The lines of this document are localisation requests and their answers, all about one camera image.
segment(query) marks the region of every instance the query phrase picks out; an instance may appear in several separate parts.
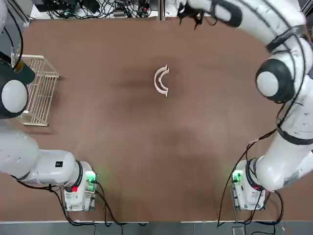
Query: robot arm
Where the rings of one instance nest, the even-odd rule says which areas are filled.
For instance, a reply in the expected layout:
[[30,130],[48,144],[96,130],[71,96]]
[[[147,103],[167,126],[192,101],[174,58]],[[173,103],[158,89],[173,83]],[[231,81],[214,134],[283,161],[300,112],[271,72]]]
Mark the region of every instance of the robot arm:
[[[0,32],[6,17],[6,4],[0,0]],[[19,116],[27,103],[25,82],[0,59],[0,172],[27,184],[61,186],[68,211],[88,211],[94,206],[96,188],[91,166],[67,151],[39,149],[34,139],[5,121]]]
[[287,110],[266,154],[241,161],[233,173],[238,206],[254,210],[257,199],[263,207],[264,189],[280,189],[313,170],[313,80],[307,75],[313,51],[302,34],[306,19],[286,0],[187,0],[178,17],[192,17],[197,26],[203,12],[266,45],[270,58],[257,71],[256,86]]

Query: metal pole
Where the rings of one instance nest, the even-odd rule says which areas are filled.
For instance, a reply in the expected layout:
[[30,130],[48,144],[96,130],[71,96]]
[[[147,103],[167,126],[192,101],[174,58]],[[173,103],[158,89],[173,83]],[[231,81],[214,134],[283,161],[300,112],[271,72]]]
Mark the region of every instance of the metal pole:
[[158,0],[157,19],[159,21],[165,21],[165,0]]

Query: green indicator light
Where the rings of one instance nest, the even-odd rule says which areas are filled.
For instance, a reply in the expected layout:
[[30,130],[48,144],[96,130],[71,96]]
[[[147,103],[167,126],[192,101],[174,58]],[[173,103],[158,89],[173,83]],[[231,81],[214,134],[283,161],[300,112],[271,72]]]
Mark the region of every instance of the green indicator light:
[[242,174],[243,174],[242,170],[235,170],[232,174],[233,182],[234,183],[240,182]]
[[93,171],[87,171],[86,172],[86,180],[87,181],[93,181],[96,179],[96,174]]

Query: gray floor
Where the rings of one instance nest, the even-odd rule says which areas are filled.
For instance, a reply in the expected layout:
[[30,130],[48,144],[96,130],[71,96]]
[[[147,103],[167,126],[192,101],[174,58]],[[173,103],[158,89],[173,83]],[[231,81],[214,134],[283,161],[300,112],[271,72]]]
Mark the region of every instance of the gray floor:
[[[216,223],[179,223],[159,222],[149,223],[145,227],[138,224],[123,226],[124,235],[232,235],[233,227],[241,227],[234,223],[225,223],[216,228]],[[246,234],[252,232],[272,233],[273,226],[264,226],[251,223],[246,227]],[[281,222],[276,226],[276,235],[311,235],[313,222]],[[112,225],[106,228],[104,224],[96,226],[96,235],[121,235],[121,228]],[[68,223],[22,223],[0,224],[1,235],[92,235],[93,226],[74,227]]]

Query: white curved object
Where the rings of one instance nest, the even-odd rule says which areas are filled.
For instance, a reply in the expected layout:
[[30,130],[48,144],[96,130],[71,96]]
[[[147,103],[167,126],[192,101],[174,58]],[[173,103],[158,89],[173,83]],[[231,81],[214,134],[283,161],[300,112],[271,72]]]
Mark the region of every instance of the white curved object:
[[[166,65],[165,67],[162,67],[162,68],[158,69],[158,70],[156,71],[156,73],[155,73],[155,88],[156,88],[156,90],[157,90],[159,93],[164,94],[166,97],[167,97],[167,93],[168,93],[168,88],[163,85],[163,83],[162,83],[162,78],[163,78],[164,75],[168,74],[169,72],[170,72],[170,69],[167,68],[167,65]],[[159,83],[160,83],[162,89],[161,89],[160,87],[158,87],[158,85],[157,85],[157,76],[158,76],[160,73],[162,73],[162,74],[161,74],[161,76],[158,78],[158,81],[159,81]]]

